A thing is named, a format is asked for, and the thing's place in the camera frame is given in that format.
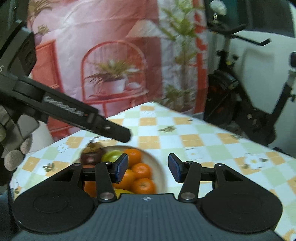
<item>gray ribbed surface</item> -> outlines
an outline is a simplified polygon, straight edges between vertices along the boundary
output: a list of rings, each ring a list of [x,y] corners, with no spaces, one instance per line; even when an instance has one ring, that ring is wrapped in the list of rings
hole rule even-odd
[[[26,231],[13,241],[279,241],[274,232],[238,235],[209,224],[193,204],[183,204],[172,194],[123,194],[109,204],[100,205],[80,227],[55,235],[38,235]]]

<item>black handlebar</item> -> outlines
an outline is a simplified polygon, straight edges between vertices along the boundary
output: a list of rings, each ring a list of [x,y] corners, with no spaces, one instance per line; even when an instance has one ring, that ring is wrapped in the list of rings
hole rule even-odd
[[[265,45],[267,45],[267,44],[269,44],[271,42],[271,39],[266,39],[266,40],[264,40],[262,42],[257,42],[257,41],[254,41],[252,39],[248,39],[248,38],[238,36],[238,35],[235,35],[235,34],[232,34],[231,38],[233,38],[233,39],[241,39],[241,40],[247,41],[249,43],[252,43],[252,44],[255,44],[255,45],[258,45],[258,46],[265,46]]]
[[[224,24],[215,24],[213,22],[208,23],[208,28],[211,31],[217,32],[217,33],[222,34],[222,35],[232,35],[232,34],[235,34],[235,33],[239,32],[239,31],[244,30],[246,27],[247,27],[246,24],[241,24],[241,25],[238,25],[235,28],[228,29],[228,27],[226,25],[224,25]]]

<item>person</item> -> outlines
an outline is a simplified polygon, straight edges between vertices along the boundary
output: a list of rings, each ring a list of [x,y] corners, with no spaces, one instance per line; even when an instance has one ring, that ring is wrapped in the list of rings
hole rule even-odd
[[[8,135],[5,131],[5,126],[11,121],[12,119],[7,114],[7,111],[0,105],[0,144]],[[30,151],[31,145],[32,135],[29,135],[21,144],[19,150],[12,150],[6,154],[4,159],[0,158],[0,241],[10,240],[13,236],[10,225],[7,184],[12,178],[12,173],[23,162],[25,155]]]

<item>table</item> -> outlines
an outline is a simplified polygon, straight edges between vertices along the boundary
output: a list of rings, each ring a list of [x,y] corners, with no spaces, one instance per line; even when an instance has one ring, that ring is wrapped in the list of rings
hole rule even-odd
[[[279,197],[284,211],[276,232],[286,241],[296,238],[294,158],[154,102],[133,107],[109,120],[131,129],[133,137],[126,144],[105,137],[98,140],[104,146],[134,146],[153,155],[165,171],[167,192],[177,195],[182,186],[174,181],[167,167],[170,153],[175,153],[183,161],[199,162],[203,167],[224,163]],[[75,162],[95,137],[97,135],[81,130],[26,157],[12,180],[15,198]],[[211,182],[202,182],[199,197],[210,190]]]

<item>plate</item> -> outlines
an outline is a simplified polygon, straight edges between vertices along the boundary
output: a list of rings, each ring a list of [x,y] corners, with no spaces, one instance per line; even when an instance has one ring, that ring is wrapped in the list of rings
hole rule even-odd
[[[165,172],[162,166],[159,164],[158,160],[155,157],[153,157],[151,154],[132,146],[115,145],[115,146],[103,147],[103,149],[106,152],[112,151],[112,150],[119,150],[123,152],[125,149],[129,149],[129,148],[139,150],[142,154],[142,163],[147,164],[152,169],[152,180],[156,185],[156,193],[167,193]]]

